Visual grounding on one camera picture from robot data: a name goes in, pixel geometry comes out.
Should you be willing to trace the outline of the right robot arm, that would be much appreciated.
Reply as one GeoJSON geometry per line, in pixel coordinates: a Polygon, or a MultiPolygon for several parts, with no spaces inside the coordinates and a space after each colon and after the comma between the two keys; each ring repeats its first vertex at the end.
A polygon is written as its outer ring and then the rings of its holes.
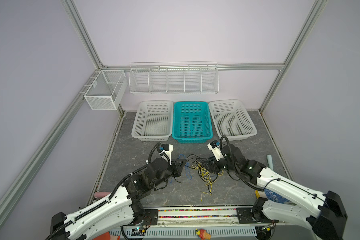
{"type": "Polygon", "coordinates": [[[298,225],[312,230],[322,240],[343,239],[348,215],[337,193],[323,193],[297,184],[258,161],[247,160],[232,144],[223,146],[213,141],[208,144],[208,149],[213,153],[205,163],[210,173],[227,172],[255,191],[270,191],[291,202],[287,205],[260,198],[252,207],[256,221],[273,220],[298,225]]]}

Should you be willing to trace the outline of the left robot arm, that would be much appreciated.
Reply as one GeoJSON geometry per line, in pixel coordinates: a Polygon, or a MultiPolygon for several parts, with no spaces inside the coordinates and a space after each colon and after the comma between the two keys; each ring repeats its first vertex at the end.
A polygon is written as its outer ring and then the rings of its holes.
{"type": "Polygon", "coordinates": [[[114,190],[97,202],[71,214],[57,213],[51,220],[48,240],[92,240],[116,227],[143,222],[141,199],[161,183],[180,177],[186,160],[168,163],[163,158],[127,174],[114,190]]]}

